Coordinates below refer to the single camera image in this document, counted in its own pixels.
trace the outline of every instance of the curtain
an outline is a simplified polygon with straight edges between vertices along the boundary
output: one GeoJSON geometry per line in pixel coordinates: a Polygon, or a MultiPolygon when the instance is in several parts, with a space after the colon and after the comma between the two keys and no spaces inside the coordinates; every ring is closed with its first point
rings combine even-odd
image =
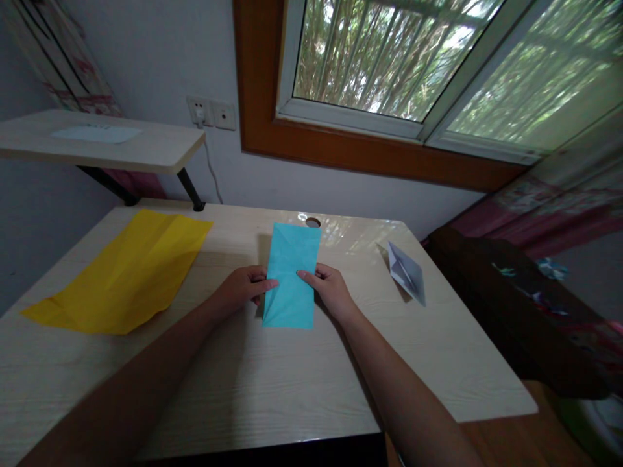
{"type": "Polygon", "coordinates": [[[623,228],[623,150],[553,154],[455,219],[468,237],[507,239],[534,259],[623,228]]]}
{"type": "MultiPolygon", "coordinates": [[[[84,43],[84,33],[57,0],[2,0],[5,24],[39,81],[66,110],[123,117],[84,43]]],[[[155,174],[106,169],[139,197],[165,198],[155,174]]]]}

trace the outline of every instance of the table surface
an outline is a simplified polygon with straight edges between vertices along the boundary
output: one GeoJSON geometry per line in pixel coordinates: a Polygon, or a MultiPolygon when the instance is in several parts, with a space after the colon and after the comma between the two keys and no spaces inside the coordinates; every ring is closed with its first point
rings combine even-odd
{"type": "Polygon", "coordinates": [[[205,138],[205,132],[196,128],[46,110],[0,123],[0,157],[177,174],[205,138]],[[81,125],[125,126],[139,128],[142,133],[118,144],[50,136],[58,130],[81,125]]]}
{"type": "MultiPolygon", "coordinates": [[[[207,298],[235,268],[268,262],[274,222],[321,222],[318,260],[458,422],[537,406],[403,222],[142,200],[115,208],[0,320],[0,463],[14,464],[98,382],[207,298]],[[141,208],[214,221],[171,307],[127,336],[41,326],[20,311],[62,290],[141,208]],[[427,306],[386,263],[390,240],[422,267],[427,306]]],[[[208,339],[141,458],[378,432],[346,348],[318,307],[314,329],[263,328],[249,304],[208,339]]]]}

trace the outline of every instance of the wooden floor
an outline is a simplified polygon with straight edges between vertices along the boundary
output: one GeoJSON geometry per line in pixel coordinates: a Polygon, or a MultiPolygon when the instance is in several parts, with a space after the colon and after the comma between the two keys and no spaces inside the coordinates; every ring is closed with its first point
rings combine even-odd
{"type": "MultiPolygon", "coordinates": [[[[595,466],[558,421],[550,400],[556,396],[536,381],[523,381],[539,405],[539,413],[461,424],[463,432],[487,467],[579,467],[595,466]]],[[[400,461],[387,443],[390,467],[400,461]]]]}

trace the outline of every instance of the hand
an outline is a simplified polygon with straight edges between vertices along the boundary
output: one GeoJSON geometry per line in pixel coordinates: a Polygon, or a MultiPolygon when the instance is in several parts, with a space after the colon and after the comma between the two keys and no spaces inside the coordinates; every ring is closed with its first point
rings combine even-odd
{"type": "Polygon", "coordinates": [[[227,276],[227,279],[206,300],[206,304],[215,309],[219,318],[224,319],[242,308],[249,300],[259,305],[260,295],[274,289],[277,285],[279,282],[275,279],[266,280],[264,266],[238,268],[227,276]]]}
{"type": "Polygon", "coordinates": [[[350,296],[342,274],[337,269],[317,263],[315,274],[299,270],[297,275],[320,294],[329,313],[340,324],[359,310],[350,296]]]}

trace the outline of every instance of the window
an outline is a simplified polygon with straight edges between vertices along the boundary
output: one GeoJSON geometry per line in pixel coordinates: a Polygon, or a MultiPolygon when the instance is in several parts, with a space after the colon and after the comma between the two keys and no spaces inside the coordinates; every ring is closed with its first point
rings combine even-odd
{"type": "Polygon", "coordinates": [[[622,106],[622,8],[291,0],[276,117],[531,165],[622,106]]]}

